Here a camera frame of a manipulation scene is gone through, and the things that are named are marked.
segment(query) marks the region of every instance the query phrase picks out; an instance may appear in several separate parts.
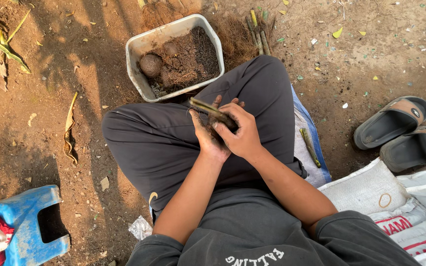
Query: dark gray pants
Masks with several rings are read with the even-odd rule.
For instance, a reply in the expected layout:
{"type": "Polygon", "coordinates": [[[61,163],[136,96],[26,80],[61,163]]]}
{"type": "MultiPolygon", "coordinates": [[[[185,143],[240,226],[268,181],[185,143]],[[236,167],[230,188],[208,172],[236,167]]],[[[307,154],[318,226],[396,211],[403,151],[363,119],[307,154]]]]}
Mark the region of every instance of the dark gray pants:
{"type": "MultiPolygon", "coordinates": [[[[244,101],[244,109],[256,118],[264,148],[299,176],[307,177],[293,156],[292,89],[277,58],[256,57],[224,74],[195,98],[212,103],[218,94],[223,96],[221,105],[234,98],[244,101]]],[[[187,110],[188,106],[171,103],[130,104],[103,118],[103,136],[123,173],[146,200],[157,193],[151,201],[154,211],[167,205],[200,152],[187,110]]],[[[216,187],[232,185],[266,187],[259,173],[234,154],[224,163],[216,187]]]]}

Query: yellow leaf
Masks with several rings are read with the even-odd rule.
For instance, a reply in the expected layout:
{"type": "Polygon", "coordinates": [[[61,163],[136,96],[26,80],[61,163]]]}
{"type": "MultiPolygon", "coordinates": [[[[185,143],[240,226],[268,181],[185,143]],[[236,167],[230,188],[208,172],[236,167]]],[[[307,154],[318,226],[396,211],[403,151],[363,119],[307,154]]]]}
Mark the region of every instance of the yellow leaf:
{"type": "Polygon", "coordinates": [[[341,32],[343,31],[343,27],[341,27],[338,31],[333,33],[333,37],[337,38],[341,35],[341,32]]]}

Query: dirty hand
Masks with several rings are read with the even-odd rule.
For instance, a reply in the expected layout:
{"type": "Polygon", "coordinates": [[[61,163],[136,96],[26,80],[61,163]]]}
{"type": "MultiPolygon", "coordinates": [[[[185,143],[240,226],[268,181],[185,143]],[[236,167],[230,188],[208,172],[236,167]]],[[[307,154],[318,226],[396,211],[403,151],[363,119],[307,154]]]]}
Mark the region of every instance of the dirty hand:
{"type": "Polygon", "coordinates": [[[234,133],[223,123],[213,124],[213,128],[234,154],[248,160],[248,156],[255,155],[263,149],[253,115],[234,103],[222,106],[219,110],[238,124],[239,129],[234,133]]]}
{"type": "MultiPolygon", "coordinates": [[[[221,104],[222,96],[216,96],[212,106],[218,108],[221,104]]],[[[239,101],[237,98],[231,101],[233,104],[237,104],[239,101]]],[[[208,122],[203,125],[200,115],[193,109],[189,110],[192,115],[193,124],[195,126],[195,135],[200,143],[200,154],[210,157],[219,163],[224,163],[231,154],[231,151],[221,138],[218,136],[215,130],[213,130],[212,124],[216,122],[216,118],[212,115],[208,116],[208,122]]]]}

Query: green leaf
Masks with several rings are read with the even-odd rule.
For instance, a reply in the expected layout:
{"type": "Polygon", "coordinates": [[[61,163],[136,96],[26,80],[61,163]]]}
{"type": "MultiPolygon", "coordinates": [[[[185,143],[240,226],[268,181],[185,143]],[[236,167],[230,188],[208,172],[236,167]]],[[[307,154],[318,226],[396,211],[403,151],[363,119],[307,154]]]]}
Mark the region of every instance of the green leaf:
{"type": "Polygon", "coordinates": [[[11,39],[14,37],[14,35],[16,34],[16,32],[18,32],[18,30],[21,28],[22,23],[24,23],[24,21],[26,20],[27,16],[29,15],[29,13],[31,12],[32,9],[29,9],[29,11],[26,13],[26,15],[22,18],[21,22],[19,23],[19,25],[16,27],[16,29],[11,33],[11,36],[9,36],[8,38],[8,43],[9,41],[11,41],[11,39]]]}
{"type": "Polygon", "coordinates": [[[27,65],[25,65],[22,60],[17,56],[12,54],[5,46],[3,46],[2,44],[0,44],[0,50],[3,51],[8,57],[16,60],[16,62],[18,62],[21,65],[21,69],[24,70],[27,73],[31,73],[29,68],[27,67],[27,65]]]}

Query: finger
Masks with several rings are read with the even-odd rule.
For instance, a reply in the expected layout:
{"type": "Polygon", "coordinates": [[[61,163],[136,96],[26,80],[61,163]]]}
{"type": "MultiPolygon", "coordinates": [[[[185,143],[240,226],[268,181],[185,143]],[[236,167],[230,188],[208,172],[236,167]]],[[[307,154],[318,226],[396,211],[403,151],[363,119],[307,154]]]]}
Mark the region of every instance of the finger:
{"type": "Polygon", "coordinates": [[[235,137],[234,134],[223,123],[214,123],[213,129],[215,129],[216,133],[218,133],[218,135],[224,140],[226,145],[228,145],[229,141],[235,137]]]}

